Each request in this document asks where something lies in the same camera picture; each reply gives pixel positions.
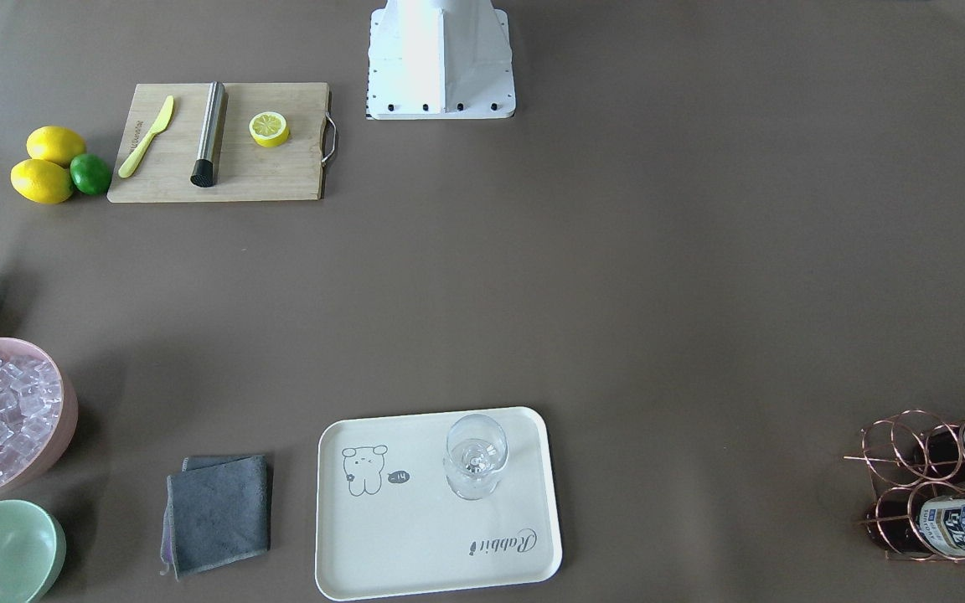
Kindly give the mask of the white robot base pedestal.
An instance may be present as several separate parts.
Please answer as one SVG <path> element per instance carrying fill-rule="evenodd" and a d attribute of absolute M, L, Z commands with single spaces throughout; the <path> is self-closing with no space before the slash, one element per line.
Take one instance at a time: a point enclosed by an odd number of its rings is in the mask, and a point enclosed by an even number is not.
<path fill-rule="evenodd" d="M 387 1 L 370 14 L 368 59 L 370 120 L 516 113 L 508 15 L 490 1 Z"/>

